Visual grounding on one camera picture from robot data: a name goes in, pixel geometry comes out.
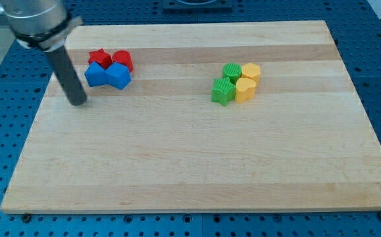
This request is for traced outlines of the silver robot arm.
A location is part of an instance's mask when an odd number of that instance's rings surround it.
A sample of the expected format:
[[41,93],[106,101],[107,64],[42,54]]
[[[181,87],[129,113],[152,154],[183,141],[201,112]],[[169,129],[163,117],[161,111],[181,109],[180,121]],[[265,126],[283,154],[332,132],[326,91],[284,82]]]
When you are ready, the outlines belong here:
[[0,0],[0,5],[16,40],[27,49],[52,52],[83,24],[62,0]]

